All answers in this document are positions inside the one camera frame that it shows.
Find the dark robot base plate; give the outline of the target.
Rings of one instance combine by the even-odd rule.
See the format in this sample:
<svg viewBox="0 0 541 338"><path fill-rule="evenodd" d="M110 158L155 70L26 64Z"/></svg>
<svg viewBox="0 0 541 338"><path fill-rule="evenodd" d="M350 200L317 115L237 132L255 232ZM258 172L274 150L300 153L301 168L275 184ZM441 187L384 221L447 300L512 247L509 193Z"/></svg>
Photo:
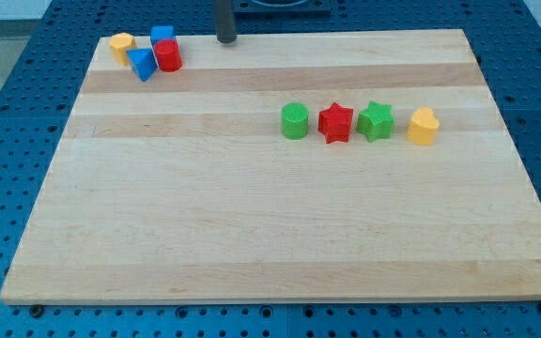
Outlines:
<svg viewBox="0 0 541 338"><path fill-rule="evenodd" d="M329 13L332 0L233 0L238 14Z"/></svg>

